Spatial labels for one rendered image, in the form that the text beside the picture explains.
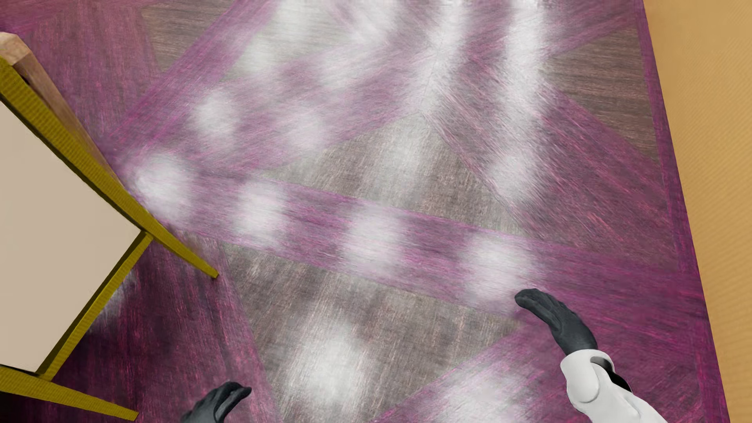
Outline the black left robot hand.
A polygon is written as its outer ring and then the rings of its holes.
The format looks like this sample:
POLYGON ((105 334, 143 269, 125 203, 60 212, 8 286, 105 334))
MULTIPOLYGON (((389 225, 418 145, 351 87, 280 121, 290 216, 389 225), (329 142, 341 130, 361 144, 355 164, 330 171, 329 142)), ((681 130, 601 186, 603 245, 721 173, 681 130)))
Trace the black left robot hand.
POLYGON ((186 412, 180 423, 224 423, 225 418, 241 400, 252 393, 252 388, 236 381, 227 381, 210 390, 193 408, 186 412))

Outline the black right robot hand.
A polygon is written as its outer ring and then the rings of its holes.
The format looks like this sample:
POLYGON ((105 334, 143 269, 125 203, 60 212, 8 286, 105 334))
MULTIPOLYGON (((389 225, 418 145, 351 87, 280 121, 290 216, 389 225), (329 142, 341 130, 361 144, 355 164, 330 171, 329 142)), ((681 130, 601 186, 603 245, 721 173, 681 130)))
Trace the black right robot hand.
POLYGON ((514 295, 514 301, 548 325, 554 341, 565 355, 598 349, 597 340, 586 323, 550 293, 537 288, 522 289, 514 295))

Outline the beige cabinet with yellow frame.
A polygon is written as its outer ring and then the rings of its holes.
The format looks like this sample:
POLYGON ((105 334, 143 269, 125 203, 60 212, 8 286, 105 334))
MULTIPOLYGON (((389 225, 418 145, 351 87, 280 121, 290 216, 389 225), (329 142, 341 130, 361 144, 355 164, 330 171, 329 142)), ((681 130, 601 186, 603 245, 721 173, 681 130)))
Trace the beige cabinet with yellow frame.
POLYGON ((134 421, 52 380, 153 241, 218 276, 123 187, 30 48, 0 33, 0 391, 134 421))

